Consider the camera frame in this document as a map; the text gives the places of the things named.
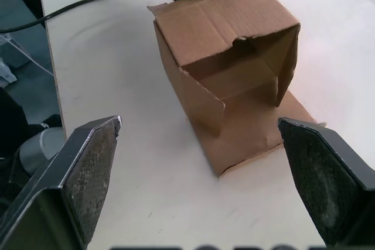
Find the floor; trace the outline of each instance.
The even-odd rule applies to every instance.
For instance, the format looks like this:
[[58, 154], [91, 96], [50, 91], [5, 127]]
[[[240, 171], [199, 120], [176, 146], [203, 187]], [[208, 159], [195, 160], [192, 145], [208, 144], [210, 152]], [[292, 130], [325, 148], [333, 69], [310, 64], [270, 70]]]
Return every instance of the floor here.
[[[35, 20], [22, 0], [0, 0], [0, 22], [2, 27], [13, 27]], [[44, 68], [52, 71], [51, 56], [45, 29], [34, 26], [11, 34]], [[13, 53], [14, 59], [28, 60], [23, 55]], [[17, 81], [8, 85], [6, 91], [23, 107], [30, 124], [40, 123], [51, 114], [59, 113], [56, 87], [51, 75], [31, 62], [13, 71]]]

